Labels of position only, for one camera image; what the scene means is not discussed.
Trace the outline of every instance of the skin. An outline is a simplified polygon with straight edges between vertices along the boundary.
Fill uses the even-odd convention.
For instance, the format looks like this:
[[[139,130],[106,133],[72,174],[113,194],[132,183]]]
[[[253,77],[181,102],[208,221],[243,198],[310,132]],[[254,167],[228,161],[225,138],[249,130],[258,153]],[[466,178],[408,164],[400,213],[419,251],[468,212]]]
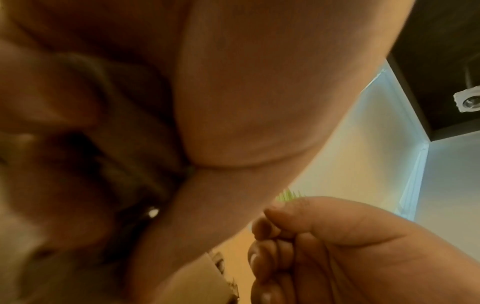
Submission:
[[[478,303],[480,264],[417,224],[361,203],[302,198],[252,226],[252,304]]]
[[[132,258],[129,294],[147,303],[166,278],[233,236],[301,173],[385,59],[413,0],[2,5],[0,129],[37,135],[20,163],[35,168],[32,181],[50,181],[41,198],[13,204],[26,206],[17,210],[33,222],[55,225],[58,214],[42,210],[42,201],[62,181],[62,195],[52,199],[79,212],[61,229],[46,229],[60,248],[95,244],[115,223],[105,190],[82,166],[45,161],[49,147],[64,143],[44,139],[92,127],[105,114],[94,90],[52,54],[149,65],[172,88],[174,118],[197,171]],[[59,155],[69,162],[70,153]],[[32,204],[37,212],[27,212]],[[79,231],[87,216],[97,224]]]

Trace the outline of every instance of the dark ceiling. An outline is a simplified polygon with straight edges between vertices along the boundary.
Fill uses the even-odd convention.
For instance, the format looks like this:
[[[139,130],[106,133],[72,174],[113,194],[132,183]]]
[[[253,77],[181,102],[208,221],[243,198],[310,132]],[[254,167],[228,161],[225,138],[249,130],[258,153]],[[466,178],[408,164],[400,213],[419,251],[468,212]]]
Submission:
[[[453,98],[467,88],[465,63],[480,54],[479,1],[417,0],[392,54],[434,131],[480,119]],[[480,85],[480,57],[469,66]]]

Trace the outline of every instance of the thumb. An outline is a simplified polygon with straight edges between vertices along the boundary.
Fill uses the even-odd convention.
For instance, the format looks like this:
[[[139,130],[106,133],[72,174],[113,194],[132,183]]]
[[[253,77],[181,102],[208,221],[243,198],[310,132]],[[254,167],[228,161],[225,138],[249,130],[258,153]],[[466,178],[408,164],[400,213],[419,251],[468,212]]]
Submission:
[[[331,197],[305,197],[283,207],[271,206],[265,216],[282,230],[309,232],[322,241],[343,246],[383,242],[417,228],[382,209]]]
[[[49,133],[94,125],[93,88],[45,52],[0,41],[0,131]]]

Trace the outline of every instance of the hand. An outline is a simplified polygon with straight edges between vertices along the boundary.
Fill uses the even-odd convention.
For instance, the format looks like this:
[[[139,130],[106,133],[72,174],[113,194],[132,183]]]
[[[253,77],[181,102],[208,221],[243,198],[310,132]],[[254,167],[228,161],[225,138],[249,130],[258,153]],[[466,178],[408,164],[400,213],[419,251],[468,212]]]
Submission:
[[[95,91],[52,53],[141,63],[171,85],[197,171],[133,257],[131,293],[148,302],[169,275],[233,236],[307,166],[384,60],[413,1],[2,4],[2,130],[51,135],[101,121]],[[58,173],[51,163],[30,176],[48,181],[42,200],[31,195],[24,205],[51,207],[59,196],[50,187],[65,181],[57,204],[81,211],[56,229],[69,248],[108,236],[115,222],[104,190],[68,168],[45,178]],[[47,207],[30,216],[55,225],[58,209]],[[96,224],[79,232],[85,218]]]
[[[478,303],[480,265],[386,211],[311,197],[252,227],[252,304]]]

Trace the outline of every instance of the white wall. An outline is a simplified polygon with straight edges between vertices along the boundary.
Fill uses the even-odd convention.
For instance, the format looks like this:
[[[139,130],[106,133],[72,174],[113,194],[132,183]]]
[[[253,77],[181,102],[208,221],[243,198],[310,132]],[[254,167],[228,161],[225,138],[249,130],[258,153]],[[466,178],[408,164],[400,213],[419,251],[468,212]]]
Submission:
[[[386,65],[291,189],[394,211],[427,140],[409,106]]]
[[[416,222],[480,260],[480,133],[431,144]]]

